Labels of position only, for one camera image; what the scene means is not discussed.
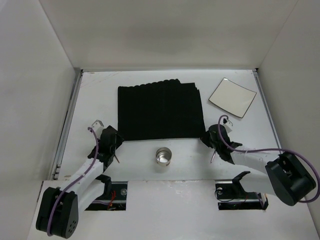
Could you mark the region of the black cloth placemat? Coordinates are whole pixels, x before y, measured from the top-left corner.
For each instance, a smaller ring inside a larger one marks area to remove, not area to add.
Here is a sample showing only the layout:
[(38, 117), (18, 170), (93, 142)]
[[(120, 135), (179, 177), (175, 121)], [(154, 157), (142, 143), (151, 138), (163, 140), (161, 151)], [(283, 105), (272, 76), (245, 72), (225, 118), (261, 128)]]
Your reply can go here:
[(119, 86), (118, 131), (126, 141), (200, 138), (206, 131), (195, 83), (178, 79)]

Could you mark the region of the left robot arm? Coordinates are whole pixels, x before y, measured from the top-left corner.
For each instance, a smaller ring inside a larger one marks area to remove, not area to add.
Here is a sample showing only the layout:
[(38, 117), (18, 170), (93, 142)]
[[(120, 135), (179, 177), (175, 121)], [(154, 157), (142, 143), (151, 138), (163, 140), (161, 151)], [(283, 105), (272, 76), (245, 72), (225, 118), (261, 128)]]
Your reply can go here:
[(110, 125), (104, 128), (95, 123), (88, 130), (96, 145), (85, 163), (61, 186), (48, 187), (43, 192), (35, 228), (49, 237), (70, 238), (85, 210), (126, 208), (128, 184), (114, 182), (104, 174), (124, 139)]

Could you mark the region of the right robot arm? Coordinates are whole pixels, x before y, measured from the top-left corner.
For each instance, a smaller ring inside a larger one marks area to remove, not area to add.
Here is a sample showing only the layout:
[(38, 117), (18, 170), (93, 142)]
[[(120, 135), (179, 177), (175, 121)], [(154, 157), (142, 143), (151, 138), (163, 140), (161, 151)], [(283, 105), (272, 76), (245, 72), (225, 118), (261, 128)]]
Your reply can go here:
[(292, 150), (283, 148), (248, 148), (231, 141), (226, 127), (211, 125), (200, 138), (218, 156), (232, 165), (245, 166), (265, 174), (267, 193), (284, 204), (314, 202), (320, 196), (320, 176), (308, 160)]

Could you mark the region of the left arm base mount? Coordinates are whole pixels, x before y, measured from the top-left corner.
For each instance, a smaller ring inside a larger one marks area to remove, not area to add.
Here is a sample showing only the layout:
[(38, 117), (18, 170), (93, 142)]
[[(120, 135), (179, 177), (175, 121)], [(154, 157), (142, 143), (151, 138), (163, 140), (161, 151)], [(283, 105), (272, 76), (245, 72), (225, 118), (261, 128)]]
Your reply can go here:
[(86, 211), (125, 211), (127, 206), (128, 182), (112, 182), (110, 193), (96, 198)]

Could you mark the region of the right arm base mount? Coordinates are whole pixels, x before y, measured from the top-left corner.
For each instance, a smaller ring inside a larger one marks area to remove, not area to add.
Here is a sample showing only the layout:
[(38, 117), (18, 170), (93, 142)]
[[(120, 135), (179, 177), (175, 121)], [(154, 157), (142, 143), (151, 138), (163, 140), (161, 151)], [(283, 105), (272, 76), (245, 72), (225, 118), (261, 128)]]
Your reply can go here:
[(260, 192), (247, 192), (244, 190), (241, 180), (250, 174), (243, 171), (232, 179), (215, 181), (214, 195), (220, 211), (236, 210), (263, 210), (269, 206), (268, 198)]

